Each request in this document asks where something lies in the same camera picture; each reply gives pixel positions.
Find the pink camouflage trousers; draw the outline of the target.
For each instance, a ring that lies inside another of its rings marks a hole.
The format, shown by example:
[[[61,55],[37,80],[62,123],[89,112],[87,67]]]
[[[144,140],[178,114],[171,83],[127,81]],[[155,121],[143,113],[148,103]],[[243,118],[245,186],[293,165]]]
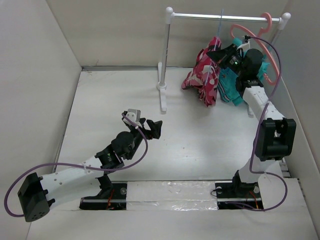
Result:
[[[181,84],[183,90],[196,89],[198,98],[207,107],[214,106],[218,94],[220,67],[208,57],[207,53],[221,49],[221,40],[215,36],[206,48],[200,50],[193,69]]]

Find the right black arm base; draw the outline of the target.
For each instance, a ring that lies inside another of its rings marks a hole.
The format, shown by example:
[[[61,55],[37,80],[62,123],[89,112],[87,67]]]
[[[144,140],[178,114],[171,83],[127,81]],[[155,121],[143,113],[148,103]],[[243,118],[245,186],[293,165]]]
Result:
[[[219,210],[264,209],[258,186],[236,193],[230,180],[216,181],[210,195],[216,198]]]

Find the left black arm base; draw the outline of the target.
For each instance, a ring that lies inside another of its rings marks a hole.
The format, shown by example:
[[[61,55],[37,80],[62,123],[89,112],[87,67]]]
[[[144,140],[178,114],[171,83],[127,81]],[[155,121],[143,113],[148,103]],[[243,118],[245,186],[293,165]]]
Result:
[[[112,182],[108,175],[97,178],[100,191],[95,196],[82,197],[79,203],[81,210],[87,211],[124,211],[127,209],[128,183]]]

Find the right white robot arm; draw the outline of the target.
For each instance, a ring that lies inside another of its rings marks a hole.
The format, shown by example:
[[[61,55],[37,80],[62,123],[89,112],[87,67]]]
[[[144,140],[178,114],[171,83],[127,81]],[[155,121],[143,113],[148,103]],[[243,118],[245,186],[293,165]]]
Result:
[[[245,198],[258,189],[260,176],[268,167],[292,152],[297,124],[286,118],[269,100],[264,85],[258,78],[263,54],[258,49],[244,52],[235,44],[207,53],[221,69],[230,69],[237,75],[235,88],[258,119],[253,150],[248,162],[234,174],[231,182],[217,182],[217,197]]]

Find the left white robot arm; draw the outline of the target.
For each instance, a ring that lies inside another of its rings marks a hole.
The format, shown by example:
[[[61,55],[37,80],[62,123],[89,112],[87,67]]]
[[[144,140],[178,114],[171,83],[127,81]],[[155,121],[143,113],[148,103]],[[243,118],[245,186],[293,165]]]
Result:
[[[102,151],[80,164],[67,164],[67,168],[42,176],[35,169],[24,173],[24,181],[17,193],[23,217],[34,222],[61,204],[83,198],[93,191],[100,199],[109,197],[113,184],[110,173],[126,169],[125,160],[131,160],[141,142],[161,137],[163,122],[142,118],[133,122],[123,117],[128,131],[120,132]]]

